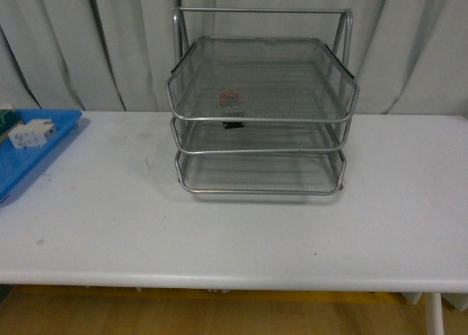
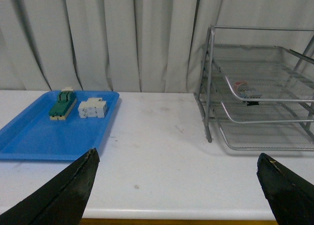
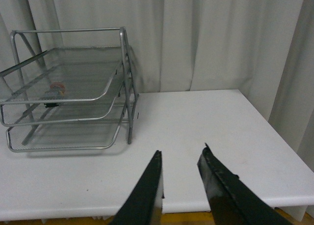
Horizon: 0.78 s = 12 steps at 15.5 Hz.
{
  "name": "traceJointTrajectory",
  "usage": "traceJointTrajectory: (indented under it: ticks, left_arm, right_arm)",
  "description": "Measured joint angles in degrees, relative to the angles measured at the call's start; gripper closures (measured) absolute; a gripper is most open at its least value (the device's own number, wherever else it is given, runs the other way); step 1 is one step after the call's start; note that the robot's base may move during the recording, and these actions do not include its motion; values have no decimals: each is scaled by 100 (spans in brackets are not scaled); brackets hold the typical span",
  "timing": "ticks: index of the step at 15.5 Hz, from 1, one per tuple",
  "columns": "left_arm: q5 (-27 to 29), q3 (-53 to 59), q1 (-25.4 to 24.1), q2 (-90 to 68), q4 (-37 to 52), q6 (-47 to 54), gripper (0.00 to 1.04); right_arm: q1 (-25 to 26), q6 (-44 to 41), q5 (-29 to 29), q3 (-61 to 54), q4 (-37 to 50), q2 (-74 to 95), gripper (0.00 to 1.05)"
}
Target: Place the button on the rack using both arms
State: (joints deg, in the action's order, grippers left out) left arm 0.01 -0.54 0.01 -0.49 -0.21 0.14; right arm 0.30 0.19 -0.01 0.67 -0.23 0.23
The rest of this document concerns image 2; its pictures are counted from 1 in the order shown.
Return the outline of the left gripper camera black right finger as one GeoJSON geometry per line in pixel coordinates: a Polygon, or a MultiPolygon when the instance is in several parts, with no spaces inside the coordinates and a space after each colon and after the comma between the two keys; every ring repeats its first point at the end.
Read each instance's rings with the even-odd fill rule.
{"type": "Polygon", "coordinates": [[[279,225],[314,223],[314,186],[265,153],[257,161],[257,177],[279,225]]]}

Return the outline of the left gripper camera black left finger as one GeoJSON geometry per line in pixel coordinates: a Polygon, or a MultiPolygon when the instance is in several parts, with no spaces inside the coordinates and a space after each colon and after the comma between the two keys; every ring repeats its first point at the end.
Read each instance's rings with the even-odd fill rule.
{"type": "Polygon", "coordinates": [[[24,200],[1,214],[2,225],[78,225],[100,158],[90,149],[24,200]]]}

